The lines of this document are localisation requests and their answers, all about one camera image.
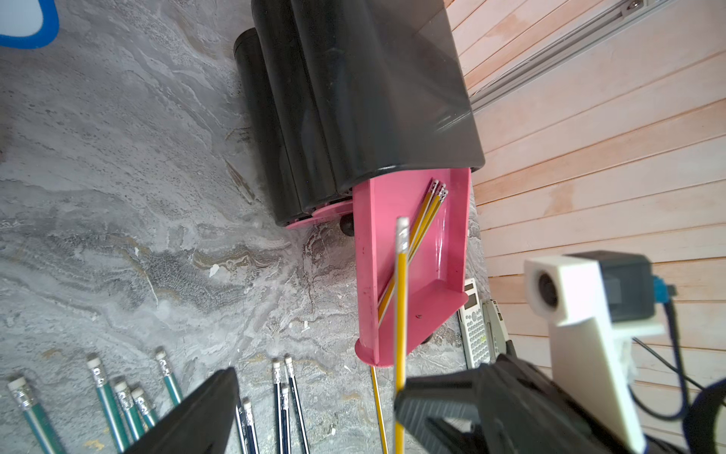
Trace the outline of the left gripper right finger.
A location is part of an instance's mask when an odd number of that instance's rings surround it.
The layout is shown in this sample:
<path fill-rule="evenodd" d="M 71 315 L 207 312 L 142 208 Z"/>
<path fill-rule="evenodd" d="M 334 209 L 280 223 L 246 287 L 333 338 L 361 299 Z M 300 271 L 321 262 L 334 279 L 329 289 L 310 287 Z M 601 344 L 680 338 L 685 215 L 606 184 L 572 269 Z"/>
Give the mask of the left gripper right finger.
<path fill-rule="evenodd" d="M 610 429 L 541 373 L 509 356 L 475 370 L 480 453 L 628 453 Z"/>

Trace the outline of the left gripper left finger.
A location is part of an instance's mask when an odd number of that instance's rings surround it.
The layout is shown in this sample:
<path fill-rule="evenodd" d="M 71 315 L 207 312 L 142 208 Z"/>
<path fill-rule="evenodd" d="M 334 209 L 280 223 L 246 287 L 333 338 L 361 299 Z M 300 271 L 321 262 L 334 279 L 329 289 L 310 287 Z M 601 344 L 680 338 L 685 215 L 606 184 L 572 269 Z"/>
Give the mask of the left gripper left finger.
<path fill-rule="evenodd" d="M 239 399 L 236 370 L 215 371 L 129 453 L 223 453 Z"/>

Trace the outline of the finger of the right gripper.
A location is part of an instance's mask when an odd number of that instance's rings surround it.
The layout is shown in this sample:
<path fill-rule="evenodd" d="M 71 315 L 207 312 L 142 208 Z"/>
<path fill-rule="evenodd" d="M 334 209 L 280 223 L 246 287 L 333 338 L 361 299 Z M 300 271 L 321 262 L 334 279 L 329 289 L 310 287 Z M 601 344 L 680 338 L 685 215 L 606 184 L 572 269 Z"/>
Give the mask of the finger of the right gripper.
<path fill-rule="evenodd" d="M 428 453 L 480 453 L 474 370 L 410 378 L 394 399 L 396 422 Z M 462 431 L 452 422 L 468 422 Z"/>

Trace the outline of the black drawer cabinet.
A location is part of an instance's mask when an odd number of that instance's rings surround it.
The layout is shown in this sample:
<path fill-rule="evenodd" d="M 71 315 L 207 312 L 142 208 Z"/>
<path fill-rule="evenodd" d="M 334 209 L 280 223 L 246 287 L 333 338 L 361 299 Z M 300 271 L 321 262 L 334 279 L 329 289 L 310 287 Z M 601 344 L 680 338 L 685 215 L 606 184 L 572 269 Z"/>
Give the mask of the black drawer cabinet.
<path fill-rule="evenodd" d="M 234 59 L 275 222 L 398 171 L 485 164 L 440 1 L 254 1 Z"/>

